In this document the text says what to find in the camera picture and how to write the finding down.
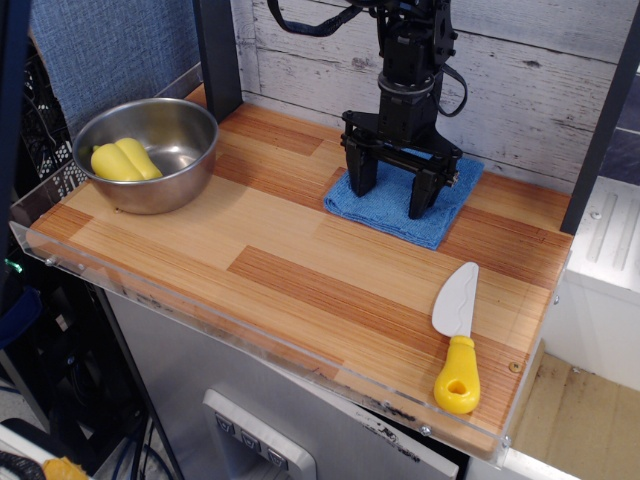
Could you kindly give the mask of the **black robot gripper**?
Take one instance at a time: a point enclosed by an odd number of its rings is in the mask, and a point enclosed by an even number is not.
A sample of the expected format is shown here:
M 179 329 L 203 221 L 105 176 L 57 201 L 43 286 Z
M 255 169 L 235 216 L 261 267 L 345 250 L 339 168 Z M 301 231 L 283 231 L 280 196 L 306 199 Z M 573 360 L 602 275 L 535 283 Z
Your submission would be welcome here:
M 409 218 L 415 220 L 434 205 L 444 187 L 457 182 L 456 167 L 462 152 L 437 131 L 436 121 L 460 111 L 447 112 L 441 107 L 441 90 L 440 84 L 424 92 L 401 91 L 398 86 L 383 88 L 377 113 L 343 113 L 342 145 L 356 196 L 362 197 L 375 187 L 379 161 L 417 172 L 409 205 Z

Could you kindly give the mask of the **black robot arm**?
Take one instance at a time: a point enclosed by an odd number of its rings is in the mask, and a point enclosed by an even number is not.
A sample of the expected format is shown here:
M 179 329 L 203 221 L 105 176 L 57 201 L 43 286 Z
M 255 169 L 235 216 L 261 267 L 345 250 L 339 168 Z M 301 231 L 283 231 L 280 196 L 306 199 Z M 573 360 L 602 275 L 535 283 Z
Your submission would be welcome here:
M 457 180 L 461 150 L 436 129 L 444 76 L 461 76 L 447 61 L 458 35 L 447 1 L 382 1 L 371 6 L 377 22 L 382 71 L 379 111 L 346 111 L 342 144 L 350 186 L 359 197 L 372 190 L 379 162 L 413 174 L 408 215 L 421 218 L 441 189 Z

